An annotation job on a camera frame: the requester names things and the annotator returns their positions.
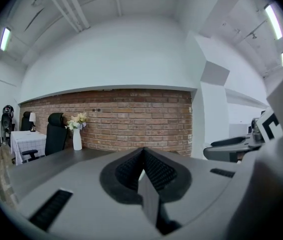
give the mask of chair armrest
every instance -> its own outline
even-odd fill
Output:
[[[21,152],[23,156],[30,155],[31,158],[29,159],[29,161],[37,159],[37,157],[35,157],[35,153],[38,153],[37,149]]]

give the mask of checkered tablecloth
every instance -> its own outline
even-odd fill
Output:
[[[10,152],[16,157],[16,165],[21,165],[23,161],[31,158],[28,155],[22,155],[22,152],[29,150],[38,150],[35,157],[45,156],[46,135],[38,131],[12,131],[10,136]]]

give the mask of brick wall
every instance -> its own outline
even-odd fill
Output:
[[[51,113],[63,112],[66,123],[71,116],[87,112],[87,127],[80,132],[84,147],[110,151],[156,147],[189,156],[191,107],[188,91],[83,91],[25,102],[20,106],[20,118],[25,111],[36,113],[36,130],[46,134]],[[66,146],[72,145],[72,139],[68,138]]]

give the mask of white ceiling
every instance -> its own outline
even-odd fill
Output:
[[[62,1],[57,1],[66,12]],[[118,17],[116,0],[78,2],[90,26]],[[123,15],[173,17],[177,2],[178,0],[120,0],[120,6]],[[271,0],[239,0],[215,34],[233,44],[264,77],[281,67],[275,33],[264,10],[270,2]],[[71,0],[68,3],[74,9]],[[283,32],[283,13],[279,9],[275,13]],[[262,22],[264,23],[254,31],[256,39],[253,39],[253,35],[247,36]],[[6,26],[11,29],[12,35],[5,55],[0,50],[0,56],[9,57],[25,68],[46,48],[77,34],[52,0],[12,0],[0,16],[0,41]]]

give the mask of table leg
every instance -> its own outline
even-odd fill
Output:
[[[2,121],[0,121],[0,143],[3,143],[3,136],[2,135],[3,135],[2,134]]]

